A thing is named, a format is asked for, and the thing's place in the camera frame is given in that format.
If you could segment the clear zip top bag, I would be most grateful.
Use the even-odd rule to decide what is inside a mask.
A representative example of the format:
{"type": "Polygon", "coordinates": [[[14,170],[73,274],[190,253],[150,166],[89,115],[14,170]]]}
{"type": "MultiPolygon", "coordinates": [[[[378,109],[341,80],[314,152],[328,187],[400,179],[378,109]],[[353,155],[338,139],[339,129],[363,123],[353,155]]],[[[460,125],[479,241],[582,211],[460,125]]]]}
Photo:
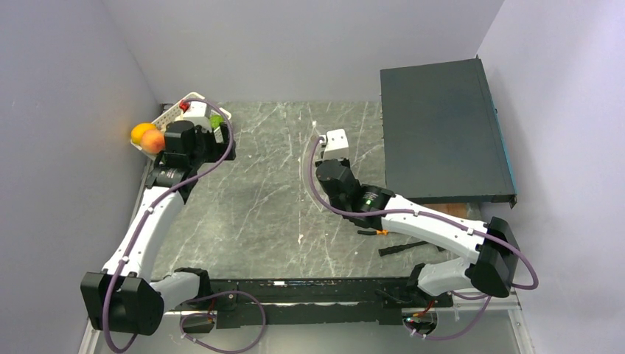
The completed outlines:
{"type": "Polygon", "coordinates": [[[325,192],[318,186],[318,180],[314,174],[315,162],[323,161],[321,158],[323,138],[321,136],[326,134],[327,131],[332,130],[324,129],[322,125],[319,125],[316,121],[312,121],[312,126],[310,128],[305,128],[302,133],[304,141],[302,142],[303,151],[300,158],[300,177],[306,195],[302,196],[301,199],[302,201],[310,202],[318,211],[326,211],[327,208],[315,197],[315,192],[311,186],[314,186],[324,203],[328,204],[329,201],[325,192]]]}

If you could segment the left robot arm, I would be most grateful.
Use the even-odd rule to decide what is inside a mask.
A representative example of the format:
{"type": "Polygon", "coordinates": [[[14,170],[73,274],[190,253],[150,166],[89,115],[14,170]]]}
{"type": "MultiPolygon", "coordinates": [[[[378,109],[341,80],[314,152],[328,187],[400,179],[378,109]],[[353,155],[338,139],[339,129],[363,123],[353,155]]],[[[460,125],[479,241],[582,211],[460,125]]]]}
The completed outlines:
{"type": "Polygon", "coordinates": [[[80,292],[92,327],[103,333],[150,336],[163,315],[182,303],[205,308],[212,299],[209,274],[200,268],[178,268],[153,281],[156,256],[170,227],[189,199],[200,168],[214,170],[235,159],[233,127],[182,119],[164,131],[147,131],[159,139],[140,207],[124,239],[101,271],[88,272],[80,292]]]}

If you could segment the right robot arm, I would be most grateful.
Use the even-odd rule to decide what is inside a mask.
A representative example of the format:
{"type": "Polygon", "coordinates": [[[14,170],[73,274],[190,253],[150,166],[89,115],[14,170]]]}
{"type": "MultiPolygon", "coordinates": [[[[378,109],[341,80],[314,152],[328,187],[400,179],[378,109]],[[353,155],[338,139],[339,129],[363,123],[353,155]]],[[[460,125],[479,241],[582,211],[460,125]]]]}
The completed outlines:
{"type": "Polygon", "coordinates": [[[456,255],[443,263],[415,266],[406,286],[413,305],[464,288],[505,298],[514,287],[520,250],[504,219],[484,223],[437,212],[382,187],[361,184],[336,159],[314,164],[310,178],[325,194],[319,201],[355,226],[411,236],[456,255]]]}

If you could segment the green lime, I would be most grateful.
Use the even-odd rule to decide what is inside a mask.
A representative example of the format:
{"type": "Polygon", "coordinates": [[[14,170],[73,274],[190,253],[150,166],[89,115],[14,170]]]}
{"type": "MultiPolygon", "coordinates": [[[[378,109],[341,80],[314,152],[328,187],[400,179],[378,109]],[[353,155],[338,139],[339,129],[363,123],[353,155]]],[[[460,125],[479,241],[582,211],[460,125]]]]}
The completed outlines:
{"type": "Polygon", "coordinates": [[[221,126],[222,123],[225,122],[225,119],[221,115],[215,114],[209,117],[209,122],[211,125],[211,129],[216,130],[221,126]]]}

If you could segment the yellow lemon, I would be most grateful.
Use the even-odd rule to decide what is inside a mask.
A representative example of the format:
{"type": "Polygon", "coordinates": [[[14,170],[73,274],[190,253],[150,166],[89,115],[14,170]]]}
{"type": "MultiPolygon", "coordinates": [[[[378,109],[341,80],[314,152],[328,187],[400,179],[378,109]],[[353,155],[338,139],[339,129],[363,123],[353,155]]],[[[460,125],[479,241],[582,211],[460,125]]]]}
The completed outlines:
{"type": "Polygon", "coordinates": [[[130,132],[130,142],[134,145],[139,145],[141,143],[143,135],[147,131],[155,130],[157,127],[149,122],[143,122],[136,125],[130,132]]]}

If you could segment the black tool on table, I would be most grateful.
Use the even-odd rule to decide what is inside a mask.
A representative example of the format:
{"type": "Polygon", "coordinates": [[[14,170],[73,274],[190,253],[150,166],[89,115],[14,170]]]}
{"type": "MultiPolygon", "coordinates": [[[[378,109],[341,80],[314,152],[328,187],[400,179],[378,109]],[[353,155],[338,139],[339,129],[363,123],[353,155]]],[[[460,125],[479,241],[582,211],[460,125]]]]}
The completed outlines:
{"type": "MultiPolygon", "coordinates": [[[[378,235],[388,235],[389,231],[388,230],[362,230],[361,229],[361,230],[357,230],[357,233],[359,235],[378,236],[378,235]]],[[[409,249],[413,249],[413,248],[420,247],[420,246],[426,246],[426,245],[428,245],[427,242],[420,240],[420,241],[416,241],[412,243],[389,246],[383,249],[379,249],[377,253],[379,254],[380,257],[385,257],[388,255],[397,254],[402,251],[406,251],[409,249]]]]}

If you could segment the dark green metal box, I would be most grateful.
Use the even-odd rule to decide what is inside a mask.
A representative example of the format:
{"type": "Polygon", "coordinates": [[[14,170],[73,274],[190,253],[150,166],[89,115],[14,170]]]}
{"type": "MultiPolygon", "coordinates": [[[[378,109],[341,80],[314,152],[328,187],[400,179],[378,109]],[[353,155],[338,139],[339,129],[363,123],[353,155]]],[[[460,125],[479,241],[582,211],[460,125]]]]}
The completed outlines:
{"type": "Polygon", "coordinates": [[[387,188],[419,204],[505,203],[517,188],[480,58],[380,71],[387,188]]]}

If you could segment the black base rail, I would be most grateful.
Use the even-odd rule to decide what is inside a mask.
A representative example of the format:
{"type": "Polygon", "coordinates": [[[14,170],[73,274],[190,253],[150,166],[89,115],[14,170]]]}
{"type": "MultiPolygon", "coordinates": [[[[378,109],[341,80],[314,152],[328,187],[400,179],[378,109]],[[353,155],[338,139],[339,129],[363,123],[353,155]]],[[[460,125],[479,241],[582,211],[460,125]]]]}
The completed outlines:
{"type": "Polygon", "coordinates": [[[443,294],[424,298],[406,277],[216,279],[215,301],[182,303],[179,310],[211,310],[219,329],[247,325],[309,325],[374,322],[401,325],[421,310],[453,306],[443,294]]]}

